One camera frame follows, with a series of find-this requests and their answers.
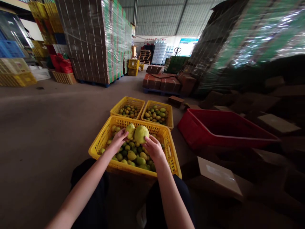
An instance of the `blue pallet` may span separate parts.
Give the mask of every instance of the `blue pallet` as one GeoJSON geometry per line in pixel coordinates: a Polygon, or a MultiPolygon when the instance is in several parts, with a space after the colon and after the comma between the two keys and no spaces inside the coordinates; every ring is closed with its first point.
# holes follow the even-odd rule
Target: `blue pallet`
{"type": "Polygon", "coordinates": [[[143,91],[145,94],[147,94],[148,92],[158,92],[161,94],[161,96],[165,96],[166,94],[170,94],[170,95],[176,95],[180,98],[182,98],[182,95],[180,95],[179,93],[176,92],[165,92],[165,91],[160,91],[160,90],[156,90],[156,89],[150,89],[150,88],[143,88],[143,91]]]}
{"type": "Polygon", "coordinates": [[[112,83],[114,83],[115,81],[113,81],[113,82],[111,82],[110,84],[103,84],[103,83],[96,83],[96,82],[90,82],[90,81],[85,81],[85,80],[79,80],[79,82],[80,83],[82,83],[82,84],[91,84],[91,85],[93,85],[93,86],[95,86],[95,85],[100,85],[100,86],[103,86],[103,87],[105,87],[105,88],[109,88],[109,86],[110,86],[110,84],[112,84],[112,83]]]}
{"type": "Polygon", "coordinates": [[[15,41],[0,40],[0,58],[23,58],[24,53],[15,41]]]}
{"type": "Polygon", "coordinates": [[[57,44],[59,44],[59,45],[66,45],[67,44],[64,33],[55,33],[54,36],[55,36],[55,39],[57,41],[57,44]]]}

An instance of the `hand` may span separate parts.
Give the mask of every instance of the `hand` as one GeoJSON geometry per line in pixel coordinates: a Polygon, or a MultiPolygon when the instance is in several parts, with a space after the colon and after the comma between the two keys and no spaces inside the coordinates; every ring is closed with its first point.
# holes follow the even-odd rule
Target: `hand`
{"type": "Polygon", "coordinates": [[[109,147],[115,150],[115,154],[119,151],[123,143],[127,140],[128,131],[121,129],[112,139],[109,147]]]}
{"type": "Polygon", "coordinates": [[[153,161],[157,161],[157,160],[166,161],[165,153],[163,152],[160,142],[157,139],[155,139],[155,137],[152,135],[149,135],[149,138],[145,137],[145,140],[146,140],[146,143],[143,144],[143,146],[148,151],[152,160],[153,161]]]}

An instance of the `blue plastic crate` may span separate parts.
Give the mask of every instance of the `blue plastic crate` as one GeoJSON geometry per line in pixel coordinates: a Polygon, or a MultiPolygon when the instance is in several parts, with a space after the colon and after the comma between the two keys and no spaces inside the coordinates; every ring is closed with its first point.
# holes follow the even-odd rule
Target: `blue plastic crate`
{"type": "Polygon", "coordinates": [[[0,40],[0,58],[23,58],[24,53],[15,41],[0,40]]]}
{"type": "Polygon", "coordinates": [[[64,37],[64,33],[55,33],[54,35],[55,35],[57,44],[59,44],[59,45],[66,45],[67,44],[66,38],[64,37]]]}

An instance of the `red plastic crate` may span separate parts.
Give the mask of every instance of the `red plastic crate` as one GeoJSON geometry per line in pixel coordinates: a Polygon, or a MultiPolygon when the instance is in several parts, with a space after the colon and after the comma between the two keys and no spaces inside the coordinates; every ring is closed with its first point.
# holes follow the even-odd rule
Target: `red plastic crate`
{"type": "Polygon", "coordinates": [[[188,145],[262,148],[280,139],[230,111],[187,109],[178,124],[188,145]]]}

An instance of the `wall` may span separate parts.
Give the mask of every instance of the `wall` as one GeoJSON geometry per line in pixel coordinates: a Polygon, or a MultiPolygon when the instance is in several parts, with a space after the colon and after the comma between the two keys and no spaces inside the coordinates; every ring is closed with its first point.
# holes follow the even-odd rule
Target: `wall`
{"type": "Polygon", "coordinates": [[[140,53],[140,49],[144,44],[150,43],[153,44],[153,40],[148,39],[165,39],[165,43],[170,46],[174,46],[174,48],[179,46],[180,40],[182,38],[199,38],[199,37],[190,37],[190,36],[136,36],[133,38],[134,45],[137,46],[137,53],[140,53]]]}
{"type": "Polygon", "coordinates": [[[35,22],[27,21],[24,19],[20,19],[23,26],[29,30],[30,35],[34,40],[41,40],[43,41],[43,38],[41,36],[41,32],[38,28],[38,25],[35,22]]]}

